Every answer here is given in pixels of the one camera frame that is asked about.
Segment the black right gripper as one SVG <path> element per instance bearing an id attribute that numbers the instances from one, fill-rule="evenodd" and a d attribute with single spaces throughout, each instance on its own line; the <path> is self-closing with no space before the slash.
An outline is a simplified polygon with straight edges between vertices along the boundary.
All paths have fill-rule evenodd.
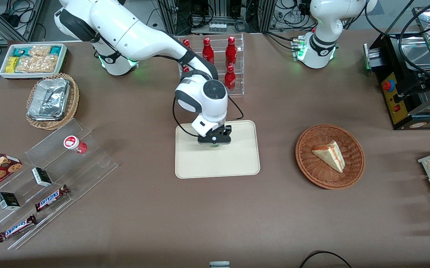
<path id="1" fill-rule="evenodd" d="M 198 136 L 197 142 L 207 146 L 228 145 L 231 143 L 231 132 L 231 125 L 223 125 L 215 130 L 208 131 L 205 136 Z"/>

